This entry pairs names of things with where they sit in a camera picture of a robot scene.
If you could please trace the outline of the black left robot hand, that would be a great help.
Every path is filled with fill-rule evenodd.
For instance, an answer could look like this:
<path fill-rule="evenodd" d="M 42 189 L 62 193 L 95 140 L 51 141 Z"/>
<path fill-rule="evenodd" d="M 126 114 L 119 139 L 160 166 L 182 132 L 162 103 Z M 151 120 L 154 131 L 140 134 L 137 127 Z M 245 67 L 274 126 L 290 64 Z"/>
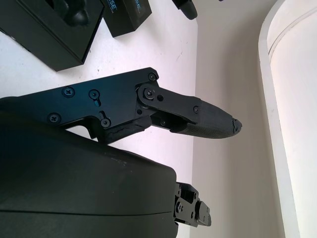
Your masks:
<path fill-rule="evenodd" d="M 172 0 L 178 10 L 181 10 L 183 14 L 189 19 L 193 20 L 198 16 L 192 0 Z"/>

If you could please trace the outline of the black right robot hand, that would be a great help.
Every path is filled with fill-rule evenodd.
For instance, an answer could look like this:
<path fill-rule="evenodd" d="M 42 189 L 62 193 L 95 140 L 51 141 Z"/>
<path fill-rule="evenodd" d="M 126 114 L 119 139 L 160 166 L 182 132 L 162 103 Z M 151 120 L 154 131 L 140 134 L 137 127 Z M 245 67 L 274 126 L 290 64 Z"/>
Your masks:
<path fill-rule="evenodd" d="M 171 167 L 111 147 L 150 126 L 208 139 L 242 124 L 143 68 L 0 101 L 3 238 L 174 238 L 211 225 Z"/>

